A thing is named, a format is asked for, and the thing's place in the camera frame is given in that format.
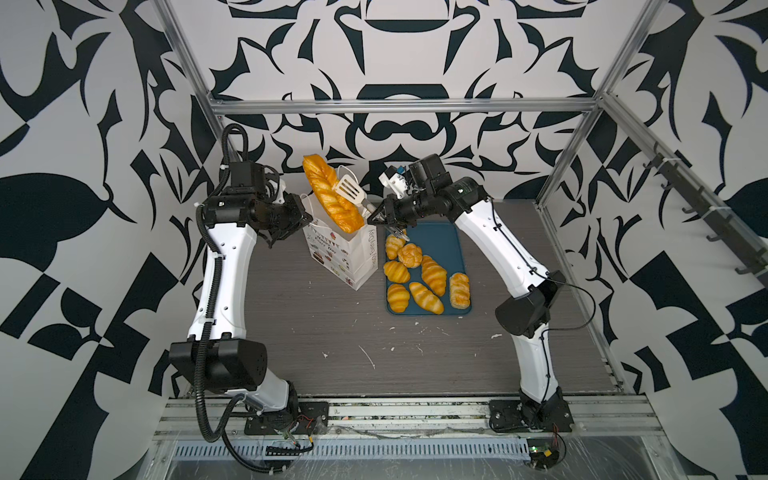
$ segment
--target wall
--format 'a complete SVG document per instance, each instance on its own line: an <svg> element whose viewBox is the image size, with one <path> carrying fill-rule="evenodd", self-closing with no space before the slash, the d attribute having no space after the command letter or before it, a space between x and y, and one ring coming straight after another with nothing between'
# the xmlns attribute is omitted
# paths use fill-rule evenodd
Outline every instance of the wall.
<svg viewBox="0 0 768 480"><path fill-rule="evenodd" d="M141 0L0 5L3 478L115 478L187 386L220 149Z"/></svg>
<svg viewBox="0 0 768 480"><path fill-rule="evenodd" d="M592 96L637 0L171 0L221 100ZM231 116L261 162L306 188L305 154L349 164L371 194L388 165L441 154L494 197L535 198L573 113Z"/></svg>
<svg viewBox="0 0 768 480"><path fill-rule="evenodd" d="M759 235L766 231L768 11L672 0L617 90ZM605 114L548 204L628 389L692 472L768 474L768 290Z"/></svg>

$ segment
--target white paper bag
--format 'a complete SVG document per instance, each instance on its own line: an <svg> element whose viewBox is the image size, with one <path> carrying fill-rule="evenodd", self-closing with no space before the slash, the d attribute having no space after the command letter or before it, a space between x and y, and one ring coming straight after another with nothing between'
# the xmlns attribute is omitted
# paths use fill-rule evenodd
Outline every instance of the white paper bag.
<svg viewBox="0 0 768 480"><path fill-rule="evenodd" d="M344 233L314 194L303 197L302 203L314 219L304 227L310 255L354 290L359 289L379 268L376 227L365 225L355 233Z"/></svg>

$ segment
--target croissant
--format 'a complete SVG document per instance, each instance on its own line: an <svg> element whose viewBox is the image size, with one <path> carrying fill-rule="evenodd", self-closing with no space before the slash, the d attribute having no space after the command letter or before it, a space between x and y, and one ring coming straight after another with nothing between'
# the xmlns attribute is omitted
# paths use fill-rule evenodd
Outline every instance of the croissant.
<svg viewBox="0 0 768 480"><path fill-rule="evenodd" d="M445 295L445 281L447 280L448 272L437 264L432 257L425 255L422 258L422 280L429 285L429 288L435 292L437 296Z"/></svg>
<svg viewBox="0 0 768 480"><path fill-rule="evenodd" d="M416 268L422 264L422 248L409 243L400 249L397 259L408 268Z"/></svg>
<svg viewBox="0 0 768 480"><path fill-rule="evenodd" d="M386 290L386 301L389 302L389 308L395 313L403 313L408 308L408 301L411 295L403 285L393 283Z"/></svg>
<svg viewBox="0 0 768 480"><path fill-rule="evenodd" d="M411 289L411 295L413 295L413 299L416 301L416 305L435 315L440 315L443 310L445 310L440 299L421 283L411 282L409 287Z"/></svg>
<svg viewBox="0 0 768 480"><path fill-rule="evenodd" d="M395 237L394 235L390 235L386 238L386 257L390 260L394 260L397 258L397 253L400 251L403 245L406 244L406 241L402 238Z"/></svg>
<svg viewBox="0 0 768 480"><path fill-rule="evenodd" d="M390 282L394 283L405 283L411 279L411 273L406 266L397 260L384 263L384 274Z"/></svg>
<svg viewBox="0 0 768 480"><path fill-rule="evenodd" d="M469 277L464 273L451 275L451 306L459 310L469 308Z"/></svg>
<svg viewBox="0 0 768 480"><path fill-rule="evenodd" d="M352 233L366 224L357 207L333 191L339 178L321 156L305 155L302 165L317 200L342 231Z"/></svg>

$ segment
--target black and white wallpaper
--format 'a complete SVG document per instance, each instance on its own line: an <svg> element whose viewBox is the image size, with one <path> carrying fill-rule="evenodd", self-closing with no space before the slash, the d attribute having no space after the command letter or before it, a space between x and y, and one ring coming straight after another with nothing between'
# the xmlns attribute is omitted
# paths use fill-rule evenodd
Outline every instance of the black and white wallpaper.
<svg viewBox="0 0 768 480"><path fill-rule="evenodd" d="M221 100L592 96L635 0L172 0ZM440 154L498 198L534 198L578 114L233 115L252 155L302 191L302 156L381 195L387 165Z"/></svg>
<svg viewBox="0 0 768 480"><path fill-rule="evenodd" d="M766 8L671 0L619 90L762 237ZM558 239L628 389L648 396L677 451L719 480L766 475L768 290L735 273L647 160L603 113L548 203Z"/></svg>
<svg viewBox="0 0 768 480"><path fill-rule="evenodd" d="M150 2L0 7L3 478L115 478L187 386L220 148Z"/></svg>

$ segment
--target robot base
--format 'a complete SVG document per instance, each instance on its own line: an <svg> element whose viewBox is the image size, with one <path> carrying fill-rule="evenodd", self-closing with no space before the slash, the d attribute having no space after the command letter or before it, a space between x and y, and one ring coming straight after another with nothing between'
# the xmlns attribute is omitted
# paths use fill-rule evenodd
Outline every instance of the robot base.
<svg viewBox="0 0 768 480"><path fill-rule="evenodd" d="M249 418L243 432L246 435L272 435L274 432L287 432L299 418L299 415L304 415L312 419L312 422L308 422L307 425L299 422L291 434L312 435L321 425L327 425L328 411L328 402L301 402L299 404L296 388L291 382L288 382L288 405L286 408L278 412L266 412Z"/></svg>
<svg viewBox="0 0 768 480"><path fill-rule="evenodd" d="M560 387L544 405L520 392L519 401L492 400L488 407L491 409L491 430L497 433L529 430L552 432L555 425L559 432L571 431L571 409L563 399Z"/></svg>

